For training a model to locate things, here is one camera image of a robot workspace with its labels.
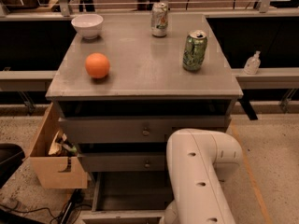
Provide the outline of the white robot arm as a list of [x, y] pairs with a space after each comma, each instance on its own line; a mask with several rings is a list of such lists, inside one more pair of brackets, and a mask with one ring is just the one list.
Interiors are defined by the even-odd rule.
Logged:
[[174, 200], [159, 224], [235, 224], [220, 184], [242, 162], [231, 135], [178, 130], [167, 141], [166, 161]]

